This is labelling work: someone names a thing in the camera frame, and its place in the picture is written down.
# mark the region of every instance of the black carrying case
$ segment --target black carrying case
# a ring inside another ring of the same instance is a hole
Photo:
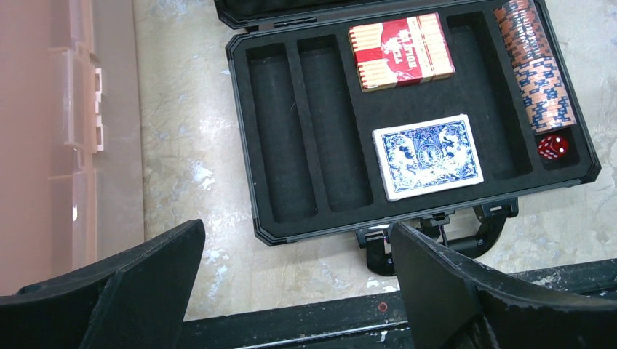
[[[490,214],[518,196],[595,181],[600,162],[542,0],[536,6],[578,124],[553,132],[569,142],[566,156],[538,155],[542,136],[532,133],[493,14],[504,3],[216,0],[220,20],[249,31],[226,50],[255,235],[268,245],[350,230],[363,235],[455,209]],[[432,12],[439,13],[454,76],[362,92],[349,28]],[[371,132],[460,113],[469,115],[485,181],[387,201]]]

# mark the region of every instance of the die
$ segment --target die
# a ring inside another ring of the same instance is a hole
[[[547,159],[558,159],[568,152],[568,142],[564,137],[550,135],[540,141],[538,153]]]

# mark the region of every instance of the case hinge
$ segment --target case hinge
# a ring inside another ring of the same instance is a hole
[[[316,21],[317,21],[317,17],[299,18],[297,20],[285,20],[283,22],[274,22],[274,27],[275,28],[289,27],[291,25],[314,23]]]
[[[506,220],[518,215],[518,199],[475,206],[474,212],[481,224],[473,236],[448,241],[444,225],[450,224],[450,216],[455,214],[455,211],[422,216],[420,231],[434,240],[442,238],[442,244],[458,253],[470,258],[478,258],[495,245],[501,236]],[[392,253],[386,251],[386,245],[390,243],[391,231],[392,225],[389,224],[356,230],[358,245],[361,249],[367,250],[367,267],[381,276],[396,275]]]
[[[95,69],[95,132],[96,132],[96,151],[105,150],[105,132],[107,127],[103,125],[103,116],[101,115],[101,105],[103,104],[103,95],[106,93],[105,73],[103,69]]]

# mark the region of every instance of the playing card deck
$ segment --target playing card deck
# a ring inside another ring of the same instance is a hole
[[[467,115],[373,131],[388,200],[484,181]]]
[[[439,15],[431,13],[349,29],[365,92],[454,74]]]

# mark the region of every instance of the blue card deck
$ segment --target blue card deck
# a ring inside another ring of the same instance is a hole
[[[465,114],[377,129],[373,141],[390,201],[484,181]]]

